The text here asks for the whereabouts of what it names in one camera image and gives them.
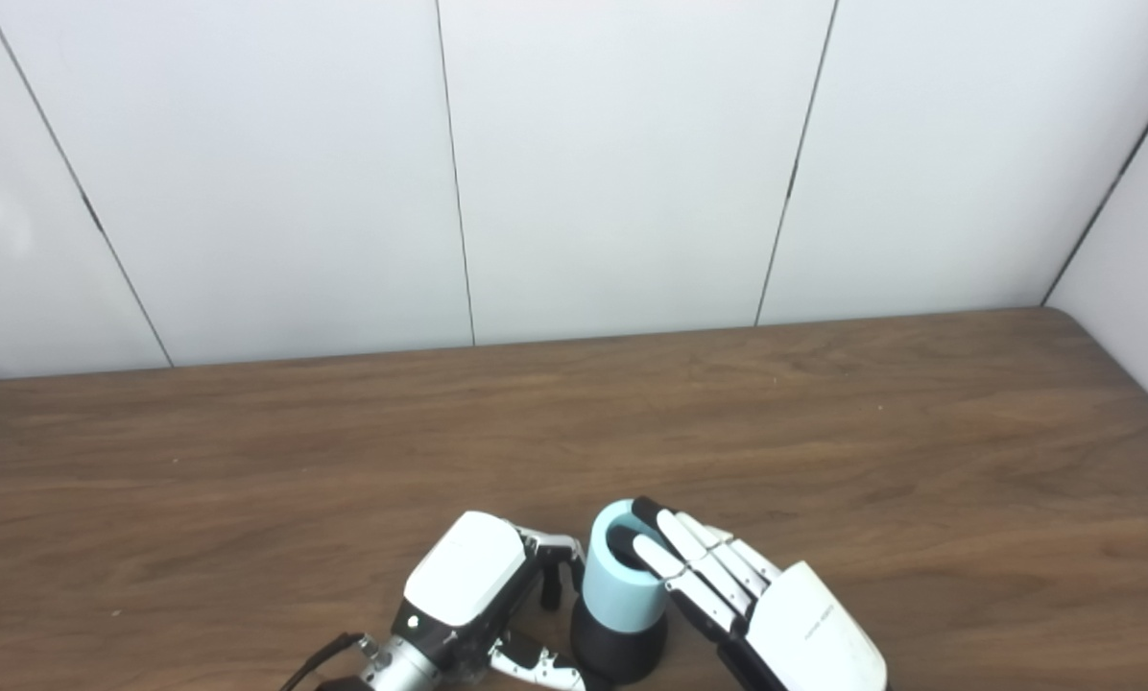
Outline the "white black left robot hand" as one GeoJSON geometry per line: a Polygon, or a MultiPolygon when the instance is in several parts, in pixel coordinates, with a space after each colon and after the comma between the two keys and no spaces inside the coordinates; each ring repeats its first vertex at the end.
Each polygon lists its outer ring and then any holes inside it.
{"type": "Polygon", "coordinates": [[[585,552],[577,538],[464,512],[409,574],[391,637],[365,681],[373,690],[437,690],[496,670],[540,688],[597,690],[573,657],[510,629],[535,587],[541,608],[560,608],[563,567],[579,591],[585,552]]]}

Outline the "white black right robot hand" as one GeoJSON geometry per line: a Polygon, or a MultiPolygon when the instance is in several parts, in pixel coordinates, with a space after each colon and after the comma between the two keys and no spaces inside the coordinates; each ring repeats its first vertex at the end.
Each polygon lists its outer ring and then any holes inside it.
{"type": "Polygon", "coordinates": [[[887,661],[807,561],[779,567],[740,536],[649,498],[610,551],[658,579],[745,690],[890,690],[887,661]]]}

